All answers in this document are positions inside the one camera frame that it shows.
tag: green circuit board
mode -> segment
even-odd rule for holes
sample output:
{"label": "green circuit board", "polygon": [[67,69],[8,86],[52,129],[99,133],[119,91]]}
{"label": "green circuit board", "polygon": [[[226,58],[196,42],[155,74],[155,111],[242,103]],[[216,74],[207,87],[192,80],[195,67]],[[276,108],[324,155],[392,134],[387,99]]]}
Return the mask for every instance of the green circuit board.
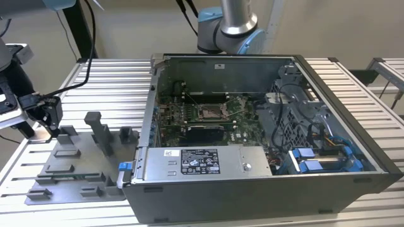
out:
{"label": "green circuit board", "polygon": [[[268,147],[264,130],[248,96],[234,95],[223,103],[187,103],[171,96],[160,98],[162,147],[244,146]],[[220,127],[220,140],[187,141],[192,127]]]}

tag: black cable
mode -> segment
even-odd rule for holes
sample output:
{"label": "black cable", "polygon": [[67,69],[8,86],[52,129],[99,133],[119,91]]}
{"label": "black cable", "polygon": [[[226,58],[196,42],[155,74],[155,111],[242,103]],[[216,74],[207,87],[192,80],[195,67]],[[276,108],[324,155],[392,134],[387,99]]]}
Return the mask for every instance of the black cable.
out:
{"label": "black cable", "polygon": [[7,140],[7,141],[10,141],[10,142],[14,142],[14,143],[22,144],[20,142],[18,142],[18,141],[15,141],[15,140],[12,140],[12,139],[10,139],[10,138],[6,138],[6,137],[4,137],[4,136],[2,136],[2,135],[0,135],[0,138],[2,138],[2,139],[4,139],[4,140]]}
{"label": "black cable", "polygon": [[195,17],[198,18],[199,17],[199,13],[198,13],[198,9],[195,7],[195,4],[194,4],[194,1],[192,0],[186,0],[186,2],[188,3],[190,7],[191,7],[191,10],[195,14]]}
{"label": "black cable", "polygon": [[75,89],[75,88],[78,88],[78,87],[82,87],[82,86],[84,86],[84,85],[87,84],[87,82],[88,82],[90,71],[91,71],[91,65],[92,65],[92,63],[94,63],[94,58],[95,58],[95,37],[96,37],[96,33],[95,33],[95,32],[96,32],[96,29],[95,29],[95,12],[94,12],[94,8],[91,7],[91,5],[90,5],[90,3],[88,3],[88,0],[84,0],[84,2],[86,2],[86,4],[87,4],[87,6],[88,6],[90,13],[91,13],[91,19],[92,19],[92,23],[94,23],[94,25],[92,25],[92,27],[94,27],[94,40],[92,40],[92,46],[91,46],[91,51],[90,51],[90,56],[88,56],[88,65],[87,65],[87,75],[86,75],[86,79],[84,79],[84,81],[83,81],[80,84],[72,85],[72,86],[70,86],[70,87],[66,87],[66,88],[63,88],[63,89],[60,89],[60,90],[58,90],[58,91],[54,91],[54,92],[46,94],[46,95],[43,96],[43,99],[44,99],[44,98],[51,98],[52,96],[55,96],[55,95],[58,95],[58,94],[60,94],[60,93],[63,93],[63,92],[66,92],[66,91],[68,91],[68,90],[72,90],[72,89]]}
{"label": "black cable", "polygon": [[283,98],[280,96],[282,94],[282,89],[284,88],[284,86],[296,86],[300,87],[298,84],[284,84],[279,90],[278,90],[278,95],[279,95],[279,115],[278,115],[278,119],[276,119],[276,125],[275,125],[275,129],[272,131],[272,135],[271,135],[271,142],[275,145],[275,147],[283,152],[284,148],[282,147],[282,145],[279,146],[275,142],[275,134],[278,132],[279,126],[280,126],[280,121],[283,118],[283,113],[284,113],[284,102],[283,102]]}
{"label": "black cable", "polygon": [[383,94],[384,94],[384,91],[386,91],[386,89],[387,89],[387,86],[388,86],[390,84],[391,84],[391,82],[388,81],[387,84],[386,84],[386,86],[384,86],[384,89],[383,89],[383,91],[382,91],[382,94],[380,94],[379,98],[382,98],[382,96],[383,96]]}
{"label": "black cable", "polygon": [[394,109],[396,107],[398,102],[399,102],[399,99],[395,99],[391,109]]}
{"label": "black cable", "polygon": [[6,22],[6,28],[4,28],[4,31],[0,33],[0,38],[6,35],[10,27],[11,27],[11,23],[12,23],[12,19],[8,19],[7,22]]}
{"label": "black cable", "polygon": [[190,24],[190,26],[191,26],[191,28],[192,28],[192,30],[194,30],[196,36],[198,36],[198,32],[196,32],[196,30],[195,30],[195,28],[194,28],[194,26],[192,26],[192,23],[191,23],[191,21],[190,21],[188,15],[187,15],[187,9],[186,9],[184,2],[183,2],[183,0],[176,0],[176,2],[178,2],[178,5],[179,5],[179,8],[180,8],[180,10],[182,10],[182,12],[183,12],[183,14],[184,14],[186,20],[187,20],[187,22],[188,22],[188,24]]}
{"label": "black cable", "polygon": [[76,59],[76,61],[78,61],[78,55],[76,55],[76,52],[75,52],[74,47],[72,47],[72,45],[71,45],[71,39],[70,39],[70,35],[68,35],[68,30],[66,29],[66,26],[64,26],[64,24],[63,24],[63,21],[62,21],[62,18],[60,18],[60,14],[59,14],[58,11],[56,11],[56,15],[58,15],[58,19],[59,19],[59,22],[60,22],[62,27],[63,27],[63,30],[64,30],[66,38],[67,38],[67,40],[68,40],[68,44],[70,44],[70,47],[71,47],[71,52],[74,53],[75,59]]}

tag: power supply label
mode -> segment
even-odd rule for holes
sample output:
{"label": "power supply label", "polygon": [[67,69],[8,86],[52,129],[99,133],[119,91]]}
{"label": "power supply label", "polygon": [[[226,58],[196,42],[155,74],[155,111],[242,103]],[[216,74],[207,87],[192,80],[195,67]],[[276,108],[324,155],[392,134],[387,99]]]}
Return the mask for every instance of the power supply label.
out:
{"label": "power supply label", "polygon": [[182,150],[182,173],[220,174],[218,149]]}

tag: white label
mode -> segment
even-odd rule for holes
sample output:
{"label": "white label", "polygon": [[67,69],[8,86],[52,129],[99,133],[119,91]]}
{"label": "white label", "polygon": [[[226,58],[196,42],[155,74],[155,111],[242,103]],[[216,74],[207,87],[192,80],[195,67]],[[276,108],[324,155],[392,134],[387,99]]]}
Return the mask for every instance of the white label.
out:
{"label": "white label", "polygon": [[215,64],[215,69],[216,70],[224,70],[226,69],[226,65],[224,64]]}
{"label": "white label", "polygon": [[164,150],[164,156],[179,157],[179,150]]}

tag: motherboard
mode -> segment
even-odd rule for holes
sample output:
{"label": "motherboard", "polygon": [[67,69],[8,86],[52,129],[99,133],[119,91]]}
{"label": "motherboard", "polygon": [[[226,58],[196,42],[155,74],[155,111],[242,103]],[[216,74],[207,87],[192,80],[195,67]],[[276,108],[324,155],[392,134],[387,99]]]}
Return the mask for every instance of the motherboard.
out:
{"label": "motherboard", "polygon": [[162,147],[268,147],[255,105],[247,94],[164,96],[159,99]]}

